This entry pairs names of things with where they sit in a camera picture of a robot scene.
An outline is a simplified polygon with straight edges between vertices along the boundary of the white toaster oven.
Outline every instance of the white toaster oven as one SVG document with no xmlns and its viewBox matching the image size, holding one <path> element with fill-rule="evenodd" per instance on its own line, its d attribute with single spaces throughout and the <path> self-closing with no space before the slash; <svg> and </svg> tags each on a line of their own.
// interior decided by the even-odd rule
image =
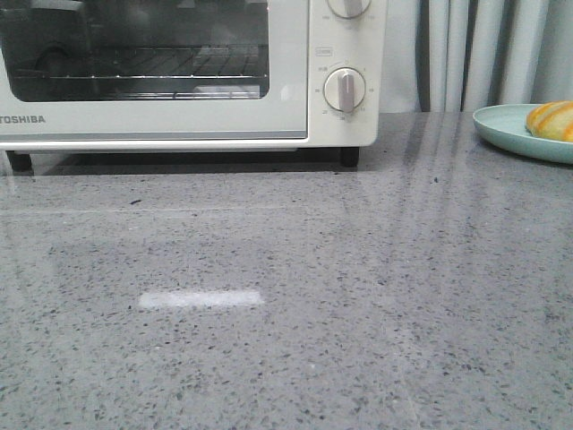
<svg viewBox="0 0 573 430">
<path fill-rule="evenodd" d="M 340 147 L 378 131 L 386 0 L 0 0 L 0 149 Z"/>
</svg>

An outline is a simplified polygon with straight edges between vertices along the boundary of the plate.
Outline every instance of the plate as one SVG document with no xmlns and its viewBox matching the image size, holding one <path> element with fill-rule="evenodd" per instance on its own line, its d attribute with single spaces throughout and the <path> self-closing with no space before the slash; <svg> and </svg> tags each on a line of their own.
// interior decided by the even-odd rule
<svg viewBox="0 0 573 430">
<path fill-rule="evenodd" d="M 526 129 L 527 114 L 539 105 L 499 105 L 474 112 L 477 132 L 506 151 L 534 159 L 573 164 L 573 142 L 534 137 Z"/>
</svg>

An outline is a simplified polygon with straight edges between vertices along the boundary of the curtain fold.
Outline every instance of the curtain fold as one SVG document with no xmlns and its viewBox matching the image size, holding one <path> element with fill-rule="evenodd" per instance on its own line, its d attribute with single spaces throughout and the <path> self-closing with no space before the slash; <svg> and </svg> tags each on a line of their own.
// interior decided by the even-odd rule
<svg viewBox="0 0 573 430">
<path fill-rule="evenodd" d="M 390 0 L 381 111 L 573 99 L 572 22 L 573 0 Z"/>
</svg>

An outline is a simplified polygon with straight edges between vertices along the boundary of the glass window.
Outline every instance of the glass window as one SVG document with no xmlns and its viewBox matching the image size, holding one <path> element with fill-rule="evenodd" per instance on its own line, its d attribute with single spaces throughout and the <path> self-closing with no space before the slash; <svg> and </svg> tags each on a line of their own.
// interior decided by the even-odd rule
<svg viewBox="0 0 573 430">
<path fill-rule="evenodd" d="M 23 101 L 260 99 L 266 0 L 0 0 Z"/>
</svg>

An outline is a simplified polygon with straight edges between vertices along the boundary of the white knob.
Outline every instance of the white knob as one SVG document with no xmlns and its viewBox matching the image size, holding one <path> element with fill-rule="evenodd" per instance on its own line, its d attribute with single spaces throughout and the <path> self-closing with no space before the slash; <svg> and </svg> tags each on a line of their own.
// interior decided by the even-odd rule
<svg viewBox="0 0 573 430">
<path fill-rule="evenodd" d="M 355 69 L 334 71 L 324 83 L 324 98 L 332 108 L 350 113 L 362 103 L 366 82 Z"/>
<path fill-rule="evenodd" d="M 341 18 L 355 18 L 362 13 L 368 6 L 371 0 L 328 0 L 330 9 Z"/>
</svg>

